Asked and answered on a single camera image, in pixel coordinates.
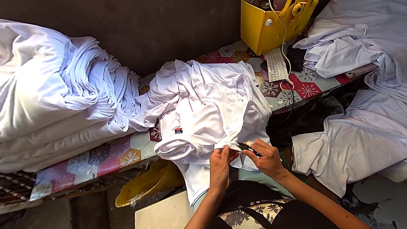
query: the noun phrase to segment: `person's hand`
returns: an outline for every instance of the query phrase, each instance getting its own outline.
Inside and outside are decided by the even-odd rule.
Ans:
[[[278,149],[260,139],[251,145],[251,148],[261,154],[258,158],[252,151],[244,150],[246,154],[261,172],[275,181],[281,181],[287,177],[288,171],[282,166]]]
[[[236,150],[230,150],[227,145],[223,150],[215,149],[209,158],[209,191],[217,194],[225,194],[226,189],[229,187],[229,164],[238,156],[239,152]]]

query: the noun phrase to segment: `finger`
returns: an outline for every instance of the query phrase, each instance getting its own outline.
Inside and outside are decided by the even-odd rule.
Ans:
[[[260,162],[260,159],[250,150],[244,150],[243,151],[244,154],[246,154],[246,156],[248,156],[255,165],[257,165]]]
[[[215,149],[213,151],[214,154],[220,154],[222,152],[222,149]]]
[[[238,154],[238,153],[239,153],[239,151],[237,151],[237,150],[229,150],[228,158],[231,158],[232,156],[234,156],[235,154]]]
[[[221,161],[227,162],[228,161],[228,156],[229,156],[229,146],[225,145],[222,150],[222,158]]]
[[[232,155],[231,157],[229,157],[228,159],[228,165],[236,158],[239,157],[239,153]]]
[[[260,145],[257,145],[256,143],[253,143],[250,147],[252,149],[254,149],[255,151],[257,151],[262,156],[266,156],[267,151],[268,151],[268,149],[266,149],[266,148],[264,148],[264,147],[262,147]]]
[[[221,159],[221,149],[215,149],[210,157]]]
[[[272,149],[274,148],[273,146],[271,146],[271,145],[265,143],[264,141],[262,141],[262,140],[260,140],[260,139],[257,139],[254,143],[256,143],[257,145],[262,146],[262,147],[264,147],[264,148],[266,148],[266,149],[272,150]]]

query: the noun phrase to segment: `white cable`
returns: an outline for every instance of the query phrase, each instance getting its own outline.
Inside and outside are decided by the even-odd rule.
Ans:
[[[290,71],[288,71],[288,75],[290,75],[290,72],[291,72],[291,63],[290,63],[290,60],[287,58],[287,56],[284,54],[284,50],[283,50],[284,43],[285,43],[285,36],[287,35],[287,27],[285,26],[285,24],[284,24],[284,22],[281,20],[281,18],[278,16],[277,12],[274,11],[274,9],[273,9],[273,7],[272,7],[272,5],[271,5],[271,1],[270,1],[270,0],[269,0],[269,6],[270,6],[270,9],[276,14],[277,18],[281,21],[282,25],[284,26],[284,38],[283,38],[283,40],[282,40],[282,45],[281,45],[281,54],[282,54],[282,56],[288,61],[288,66],[289,66],[289,69],[290,69]]]

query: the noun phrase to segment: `white tape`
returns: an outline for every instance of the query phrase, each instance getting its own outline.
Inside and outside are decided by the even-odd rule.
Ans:
[[[247,142],[246,142],[246,145],[248,145],[248,146],[251,148],[253,143],[254,143],[254,142],[252,142],[252,141],[247,141]]]

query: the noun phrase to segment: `scissors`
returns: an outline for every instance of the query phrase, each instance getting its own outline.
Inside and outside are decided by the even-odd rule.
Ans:
[[[259,153],[258,153],[257,151],[255,151],[254,149],[250,148],[250,146],[248,146],[247,144],[240,143],[240,142],[238,142],[237,144],[238,144],[237,146],[238,146],[241,150],[250,150],[250,151],[252,151],[256,156],[261,157],[261,154],[259,154]]]

